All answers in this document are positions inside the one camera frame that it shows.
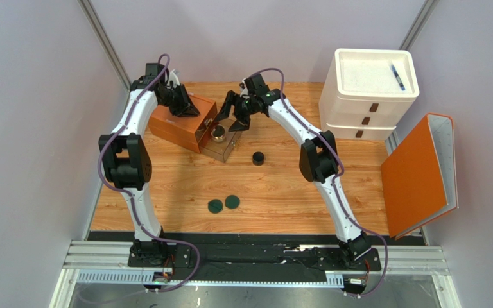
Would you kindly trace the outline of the gold lid cream jar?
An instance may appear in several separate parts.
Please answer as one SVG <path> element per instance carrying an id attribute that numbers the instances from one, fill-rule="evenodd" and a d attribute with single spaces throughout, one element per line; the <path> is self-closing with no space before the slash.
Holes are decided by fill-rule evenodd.
<path id="1" fill-rule="evenodd" d="M 211 139 L 217 143 L 224 142 L 226 140 L 225 128 L 222 125 L 217 124 L 211 131 Z"/>

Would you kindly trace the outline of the orange drawer box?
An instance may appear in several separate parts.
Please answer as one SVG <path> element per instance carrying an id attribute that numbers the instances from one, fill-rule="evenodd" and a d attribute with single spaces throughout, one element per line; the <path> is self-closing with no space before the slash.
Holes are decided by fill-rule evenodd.
<path id="1" fill-rule="evenodd" d="M 169 108 L 158 105 L 149 118 L 148 128 L 156 137 L 195 153 L 201 153 L 202 148 L 211 138 L 210 131 L 218 113 L 217 104 L 214 100 L 203 96 L 190 94 L 189 97 L 200 111 L 200 115 L 176 117 L 171 115 Z"/>

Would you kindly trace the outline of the clear bottom drawer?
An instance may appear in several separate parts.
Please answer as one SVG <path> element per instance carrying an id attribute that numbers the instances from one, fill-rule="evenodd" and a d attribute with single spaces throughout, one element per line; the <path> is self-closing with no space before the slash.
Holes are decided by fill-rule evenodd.
<path id="1" fill-rule="evenodd" d="M 218 124 L 222 125 L 226 130 L 226 140 L 221 143 L 214 142 L 211 139 L 211 131 L 217 125 L 213 123 L 210 130 L 207 131 L 203 137 L 204 146 L 200 147 L 201 154 L 214 160 L 225 163 L 232 153 L 233 149 L 237 146 L 238 140 L 241 137 L 242 132 L 229 132 L 228 129 L 234 122 L 234 119 L 224 119 Z"/>

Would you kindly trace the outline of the black round jar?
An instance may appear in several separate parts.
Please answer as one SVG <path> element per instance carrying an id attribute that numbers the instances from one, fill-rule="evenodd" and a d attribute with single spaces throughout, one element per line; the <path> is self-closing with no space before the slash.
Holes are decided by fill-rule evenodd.
<path id="1" fill-rule="evenodd" d="M 257 151 L 255 153 L 253 153 L 252 155 L 252 163 L 253 165 L 255 166 L 261 166 L 263 165 L 265 162 L 265 155 L 264 153 L 260 152 L 260 151 Z"/>

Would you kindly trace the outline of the green round compact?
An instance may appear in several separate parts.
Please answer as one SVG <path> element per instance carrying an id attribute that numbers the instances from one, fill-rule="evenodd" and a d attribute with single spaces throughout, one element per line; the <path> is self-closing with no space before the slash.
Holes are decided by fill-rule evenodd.
<path id="1" fill-rule="evenodd" d="M 228 209 L 236 209 L 239 207 L 240 203 L 241 203 L 241 200 L 239 197 L 237 197 L 236 195 L 229 195 L 225 198 L 224 205 Z"/>
<path id="2" fill-rule="evenodd" d="M 223 210 L 223 202 L 219 199 L 213 199 L 208 202 L 207 208 L 212 214 L 220 213 Z"/>

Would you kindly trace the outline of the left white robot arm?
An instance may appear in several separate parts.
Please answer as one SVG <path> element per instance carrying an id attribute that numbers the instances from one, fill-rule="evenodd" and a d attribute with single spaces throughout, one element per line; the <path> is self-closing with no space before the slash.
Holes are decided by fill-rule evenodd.
<path id="1" fill-rule="evenodd" d="M 130 256 L 155 264 L 169 257 L 168 242 L 155 217 L 149 182 L 152 166 L 143 135 L 153 111 L 168 108 L 175 117 L 197 117 L 200 111 L 175 71 L 161 62 L 146 64 L 145 74 L 130 87 L 122 118 L 111 133 L 99 137 L 97 170 L 103 185 L 125 199 L 135 227 Z"/>

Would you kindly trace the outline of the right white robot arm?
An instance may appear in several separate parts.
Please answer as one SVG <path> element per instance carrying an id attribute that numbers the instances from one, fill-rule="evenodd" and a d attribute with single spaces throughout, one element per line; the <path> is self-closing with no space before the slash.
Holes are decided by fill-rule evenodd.
<path id="1" fill-rule="evenodd" d="M 261 74 L 245 78 L 241 92 L 228 91 L 215 120 L 220 122 L 233 116 L 235 121 L 229 131 L 242 132 L 250 128 L 251 116 L 257 113 L 278 123 L 299 145 L 300 172 L 323 198 L 343 256 L 351 262 L 360 259 L 371 245 L 341 185 L 344 170 L 333 133 L 312 125 L 296 111 L 281 89 L 270 89 Z"/>

